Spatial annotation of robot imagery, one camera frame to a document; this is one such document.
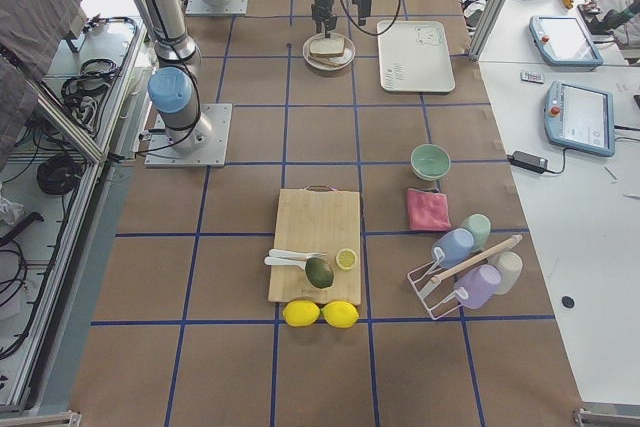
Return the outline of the bread slice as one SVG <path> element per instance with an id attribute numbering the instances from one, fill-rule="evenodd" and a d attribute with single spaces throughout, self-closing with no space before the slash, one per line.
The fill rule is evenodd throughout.
<path id="1" fill-rule="evenodd" d="M 343 57 L 314 57 L 310 56 L 310 60 L 329 67 L 341 67 L 345 64 Z"/>
<path id="2" fill-rule="evenodd" d="M 309 56 L 314 57 L 342 57 L 345 52 L 345 39 L 331 36 L 314 38 L 308 46 Z"/>

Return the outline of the cream round plate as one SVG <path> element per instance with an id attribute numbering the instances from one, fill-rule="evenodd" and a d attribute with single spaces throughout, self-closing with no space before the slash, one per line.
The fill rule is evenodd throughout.
<path id="1" fill-rule="evenodd" d="M 355 57 L 353 42 L 342 34 L 318 33 L 303 44 L 305 62 L 318 70 L 337 71 L 348 66 Z"/>

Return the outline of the green bowl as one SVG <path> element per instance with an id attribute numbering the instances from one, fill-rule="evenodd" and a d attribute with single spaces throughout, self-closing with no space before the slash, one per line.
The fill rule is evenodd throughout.
<path id="1" fill-rule="evenodd" d="M 418 178 L 436 181 L 449 172 L 451 159 L 441 147 L 435 144 L 421 144 L 413 149 L 410 164 Z"/>

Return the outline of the upper teach pendant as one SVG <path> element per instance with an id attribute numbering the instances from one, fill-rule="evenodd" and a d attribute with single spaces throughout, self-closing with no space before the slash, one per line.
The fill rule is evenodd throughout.
<path id="1" fill-rule="evenodd" d="M 529 31 L 542 59 L 550 66 L 593 69 L 603 64 L 600 51 L 577 18 L 532 16 Z"/>

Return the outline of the teach pendant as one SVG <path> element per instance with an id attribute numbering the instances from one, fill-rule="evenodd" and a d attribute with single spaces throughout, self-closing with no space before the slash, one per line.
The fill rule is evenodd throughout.
<path id="1" fill-rule="evenodd" d="M 615 153 L 610 92 L 554 81 L 546 94 L 543 122 L 551 144 L 601 157 Z"/>
<path id="2" fill-rule="evenodd" d="M 542 59 L 550 66 L 593 69 L 603 64 L 600 51 L 577 18 L 532 16 L 529 31 Z"/>

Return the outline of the black power adapter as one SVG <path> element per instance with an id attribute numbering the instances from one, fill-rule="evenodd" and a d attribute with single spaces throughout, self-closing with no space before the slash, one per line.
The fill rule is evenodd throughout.
<path id="1" fill-rule="evenodd" d="M 548 160 L 537 155 L 514 150 L 507 155 L 507 160 L 512 166 L 534 173 L 543 174 L 547 172 Z"/>

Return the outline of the white plastic fork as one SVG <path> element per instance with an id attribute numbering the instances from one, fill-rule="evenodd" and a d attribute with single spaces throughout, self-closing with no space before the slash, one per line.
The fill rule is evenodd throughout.
<path id="1" fill-rule="evenodd" d="M 268 252 L 270 257 L 291 259 L 291 260 L 306 260 L 309 258 L 326 258 L 327 254 L 324 252 L 297 252 L 282 249 L 272 248 Z"/>

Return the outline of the half lemon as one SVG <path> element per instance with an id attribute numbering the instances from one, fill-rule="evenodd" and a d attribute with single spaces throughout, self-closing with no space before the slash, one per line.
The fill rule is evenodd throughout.
<path id="1" fill-rule="evenodd" d="M 350 271 L 358 264 L 358 254 L 350 248 L 342 248 L 336 253 L 335 263 L 339 269 Z"/>

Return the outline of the white plastic knife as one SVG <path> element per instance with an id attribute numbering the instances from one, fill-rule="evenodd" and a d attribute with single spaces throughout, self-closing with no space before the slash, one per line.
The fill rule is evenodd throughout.
<path id="1" fill-rule="evenodd" d="M 264 264 L 267 266 L 296 266 L 302 270 L 306 268 L 306 262 L 302 260 L 284 259 L 278 257 L 265 257 Z"/>

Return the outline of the pale green cup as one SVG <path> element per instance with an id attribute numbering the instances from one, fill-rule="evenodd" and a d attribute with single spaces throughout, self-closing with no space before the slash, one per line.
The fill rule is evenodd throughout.
<path id="1" fill-rule="evenodd" d="M 473 237 L 472 251 L 481 251 L 491 232 L 490 219 L 481 213 L 474 213 L 466 217 L 461 223 L 460 227 L 469 231 Z"/>

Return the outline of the lower teach pendant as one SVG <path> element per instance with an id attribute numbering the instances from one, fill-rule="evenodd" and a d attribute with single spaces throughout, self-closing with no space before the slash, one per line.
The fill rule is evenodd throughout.
<path id="1" fill-rule="evenodd" d="M 554 81 L 546 94 L 543 122 L 551 144 L 601 157 L 615 153 L 610 92 Z"/>

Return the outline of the avocado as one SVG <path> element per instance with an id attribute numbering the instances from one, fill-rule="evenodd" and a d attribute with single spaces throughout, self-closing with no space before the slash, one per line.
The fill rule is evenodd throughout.
<path id="1" fill-rule="evenodd" d="M 334 273 L 330 264 L 320 257 L 311 257 L 305 262 L 305 274 L 312 286 L 325 289 L 334 282 Z"/>

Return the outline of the blue cup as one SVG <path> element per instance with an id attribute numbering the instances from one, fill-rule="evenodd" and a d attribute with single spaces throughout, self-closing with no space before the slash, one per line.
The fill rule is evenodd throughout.
<path id="1" fill-rule="evenodd" d="M 454 229 L 432 246 L 435 268 L 449 269 L 466 259 L 474 246 L 474 237 L 464 228 Z"/>

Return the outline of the right yellow lemon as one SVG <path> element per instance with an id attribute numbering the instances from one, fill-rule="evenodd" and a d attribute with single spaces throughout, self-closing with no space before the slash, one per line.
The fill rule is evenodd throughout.
<path id="1" fill-rule="evenodd" d="M 329 302 L 321 309 L 321 313 L 325 321 L 334 328 L 350 328 L 359 320 L 356 307 L 347 301 Z"/>

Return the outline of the purple cup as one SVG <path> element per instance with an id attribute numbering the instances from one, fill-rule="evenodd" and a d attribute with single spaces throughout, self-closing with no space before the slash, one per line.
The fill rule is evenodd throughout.
<path id="1" fill-rule="evenodd" d="M 482 307 L 498 290 L 501 274 L 496 267 L 483 264 L 473 268 L 454 284 L 454 297 L 470 309 Z"/>

